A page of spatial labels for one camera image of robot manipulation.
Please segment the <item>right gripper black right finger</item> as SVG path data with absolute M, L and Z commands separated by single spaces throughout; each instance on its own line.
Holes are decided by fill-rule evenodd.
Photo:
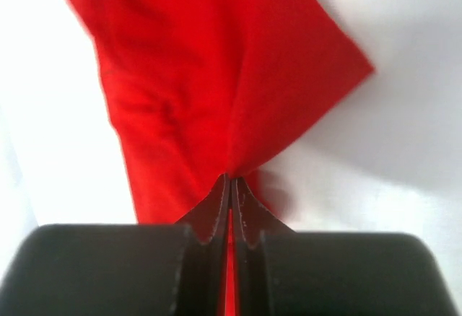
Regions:
M 238 315 L 456 315 L 436 260 L 393 232 L 296 232 L 230 186 Z

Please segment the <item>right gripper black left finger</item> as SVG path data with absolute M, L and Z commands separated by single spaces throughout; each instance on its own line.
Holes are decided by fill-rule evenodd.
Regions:
M 223 315 L 230 179 L 174 224 L 51 224 L 20 245 L 3 315 Z

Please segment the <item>red polo shirt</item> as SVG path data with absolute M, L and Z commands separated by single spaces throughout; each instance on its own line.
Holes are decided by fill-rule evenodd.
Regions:
M 179 220 L 221 174 L 258 184 L 373 73 L 317 0 L 67 0 L 91 35 L 139 223 Z

